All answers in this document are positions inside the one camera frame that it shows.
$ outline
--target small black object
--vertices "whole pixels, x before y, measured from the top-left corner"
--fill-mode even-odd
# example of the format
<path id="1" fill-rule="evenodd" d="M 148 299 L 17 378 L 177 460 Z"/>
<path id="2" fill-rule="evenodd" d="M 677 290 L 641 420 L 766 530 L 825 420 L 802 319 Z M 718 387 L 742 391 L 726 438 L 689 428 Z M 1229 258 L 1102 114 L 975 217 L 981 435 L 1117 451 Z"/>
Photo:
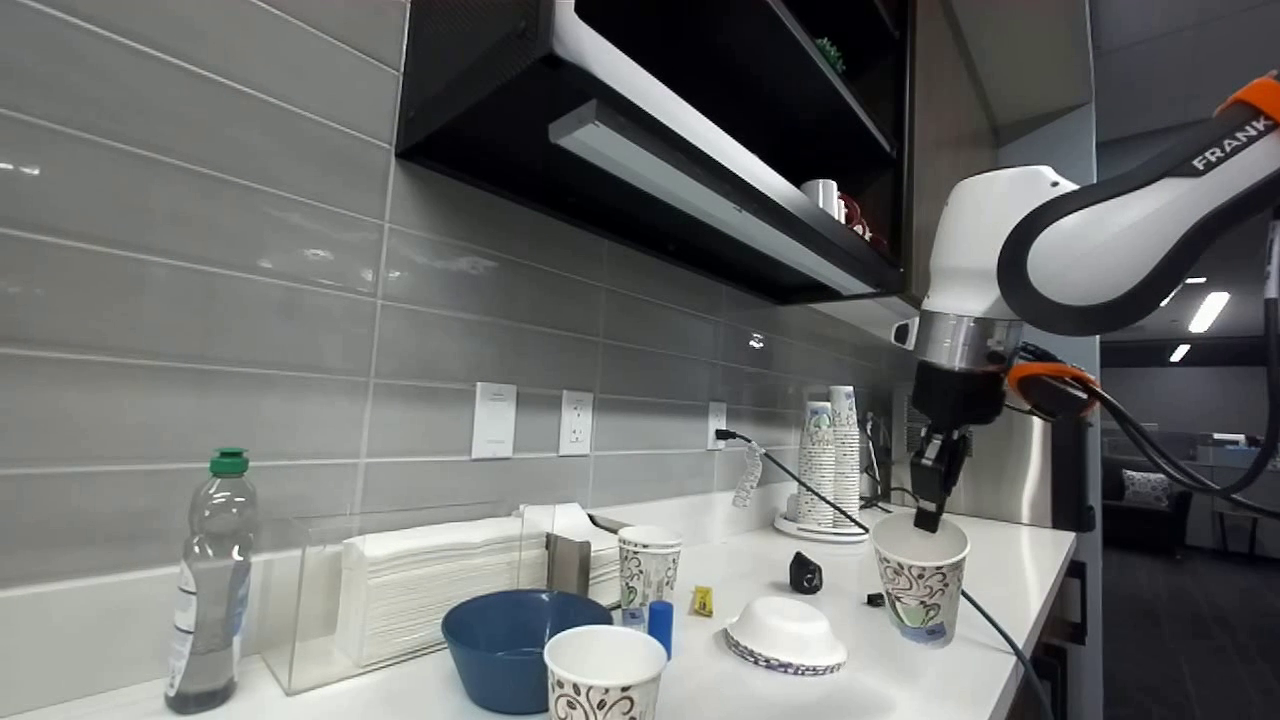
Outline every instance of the small black object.
<path id="1" fill-rule="evenodd" d="M 825 567 L 814 560 L 809 560 L 802 550 L 796 550 L 789 578 L 791 578 L 791 591 L 814 594 L 825 586 Z"/>

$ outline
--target gray tile backsplash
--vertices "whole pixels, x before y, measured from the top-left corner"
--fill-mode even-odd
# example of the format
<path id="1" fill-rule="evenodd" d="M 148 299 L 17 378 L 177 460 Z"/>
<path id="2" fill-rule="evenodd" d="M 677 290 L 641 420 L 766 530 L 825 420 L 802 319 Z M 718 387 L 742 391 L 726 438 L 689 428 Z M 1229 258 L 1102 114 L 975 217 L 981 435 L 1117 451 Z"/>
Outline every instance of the gray tile backsplash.
<path id="1" fill-rule="evenodd" d="M 0 586 L 170 562 L 202 454 L 267 542 L 730 487 L 892 387 L 841 324 L 395 163 L 409 0 L 0 0 Z M 468 460 L 477 378 L 517 454 Z M 560 454 L 560 391 L 592 391 Z"/>

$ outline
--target black cabinet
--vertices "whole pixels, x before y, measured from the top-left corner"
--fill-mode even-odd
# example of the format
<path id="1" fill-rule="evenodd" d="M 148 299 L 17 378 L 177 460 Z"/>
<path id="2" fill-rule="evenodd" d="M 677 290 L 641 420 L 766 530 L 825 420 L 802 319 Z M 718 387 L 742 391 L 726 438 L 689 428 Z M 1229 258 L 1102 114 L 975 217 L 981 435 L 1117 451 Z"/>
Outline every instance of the black cabinet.
<path id="1" fill-rule="evenodd" d="M 772 299 L 898 290 L 895 7 L 414 0 L 401 153 Z M 881 243 L 809 203 L 812 176 Z"/>

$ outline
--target wall outlet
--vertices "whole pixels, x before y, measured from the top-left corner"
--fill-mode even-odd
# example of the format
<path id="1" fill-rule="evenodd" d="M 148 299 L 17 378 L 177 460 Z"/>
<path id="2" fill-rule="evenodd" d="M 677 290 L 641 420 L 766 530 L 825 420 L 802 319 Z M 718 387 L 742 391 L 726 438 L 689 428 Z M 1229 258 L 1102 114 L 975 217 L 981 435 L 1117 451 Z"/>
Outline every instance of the wall outlet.
<path id="1" fill-rule="evenodd" d="M 477 385 L 472 454 L 517 451 L 517 385 Z"/>
<path id="2" fill-rule="evenodd" d="M 560 454 L 592 451 L 592 391 L 560 391 Z"/>
<path id="3" fill-rule="evenodd" d="M 726 428 L 726 405 L 709 405 L 709 446 L 722 446 L 722 438 L 714 438 L 714 428 Z"/>

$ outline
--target plastic water bottle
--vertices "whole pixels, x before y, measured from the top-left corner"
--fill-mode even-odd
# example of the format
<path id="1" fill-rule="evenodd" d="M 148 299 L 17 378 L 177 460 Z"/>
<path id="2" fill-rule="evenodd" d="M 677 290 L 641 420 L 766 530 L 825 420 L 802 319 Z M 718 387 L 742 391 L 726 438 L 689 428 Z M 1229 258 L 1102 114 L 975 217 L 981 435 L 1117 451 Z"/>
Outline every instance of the plastic water bottle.
<path id="1" fill-rule="evenodd" d="M 237 690 L 257 539 L 257 491 L 244 471 L 247 454 L 223 446 L 190 497 L 163 688 L 163 702 L 179 717 Z"/>

